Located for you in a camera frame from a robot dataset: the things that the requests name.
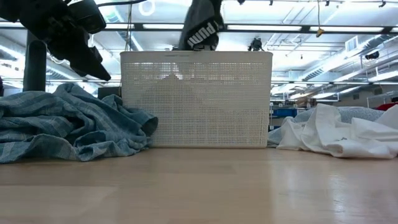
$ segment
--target red object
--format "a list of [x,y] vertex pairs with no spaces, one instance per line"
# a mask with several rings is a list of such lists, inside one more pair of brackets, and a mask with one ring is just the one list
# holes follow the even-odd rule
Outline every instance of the red object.
[[392,108],[393,106],[398,105],[398,103],[386,103],[384,105],[380,105],[376,108],[376,110],[387,111],[388,109]]

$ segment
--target wooden table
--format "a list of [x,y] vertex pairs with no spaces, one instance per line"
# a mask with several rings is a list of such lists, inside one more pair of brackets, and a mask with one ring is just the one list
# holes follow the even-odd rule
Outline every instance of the wooden table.
[[0,224],[398,223],[398,162],[151,149],[0,166]]

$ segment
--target black pole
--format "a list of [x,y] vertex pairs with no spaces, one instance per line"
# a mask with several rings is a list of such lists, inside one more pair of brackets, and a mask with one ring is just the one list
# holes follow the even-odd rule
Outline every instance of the black pole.
[[28,32],[23,91],[45,91],[47,47]]

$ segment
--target white fabric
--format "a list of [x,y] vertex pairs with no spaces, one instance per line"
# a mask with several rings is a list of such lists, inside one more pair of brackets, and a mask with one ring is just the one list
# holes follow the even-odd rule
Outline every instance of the white fabric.
[[338,109],[319,104],[306,124],[287,119],[278,149],[313,151],[335,157],[392,159],[398,154],[398,105],[375,122],[342,123]]

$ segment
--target mesh basket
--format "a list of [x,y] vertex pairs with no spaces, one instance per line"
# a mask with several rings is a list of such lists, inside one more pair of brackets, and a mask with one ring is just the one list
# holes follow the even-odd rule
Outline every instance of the mesh basket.
[[271,66],[268,52],[123,52],[123,102],[159,118],[157,147],[264,148]]

